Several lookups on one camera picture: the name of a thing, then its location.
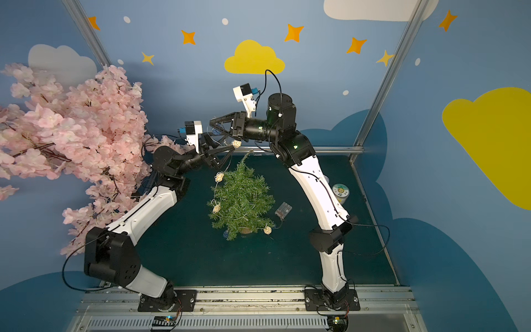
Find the clear battery box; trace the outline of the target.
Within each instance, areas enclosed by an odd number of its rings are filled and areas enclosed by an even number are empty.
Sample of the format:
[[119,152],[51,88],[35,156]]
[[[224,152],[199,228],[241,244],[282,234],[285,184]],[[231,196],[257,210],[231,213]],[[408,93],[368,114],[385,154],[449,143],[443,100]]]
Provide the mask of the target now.
[[287,215],[291,212],[293,209],[292,206],[287,204],[286,202],[283,202],[278,209],[276,209],[275,214],[283,221],[287,217]]

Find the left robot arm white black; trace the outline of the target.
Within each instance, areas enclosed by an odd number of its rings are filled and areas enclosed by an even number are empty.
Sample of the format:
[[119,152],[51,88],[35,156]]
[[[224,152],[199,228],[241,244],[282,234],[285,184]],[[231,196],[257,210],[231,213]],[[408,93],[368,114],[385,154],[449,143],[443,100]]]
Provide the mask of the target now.
[[231,147],[207,144],[180,154],[168,146],[153,153],[152,167],[158,182],[136,206],[105,228],[92,228],[86,236],[84,272],[141,294],[144,300],[159,302],[166,310],[174,302],[174,287],[140,262],[136,245],[145,232],[184,196],[189,181],[185,173],[202,165],[220,168],[217,154],[230,155]]

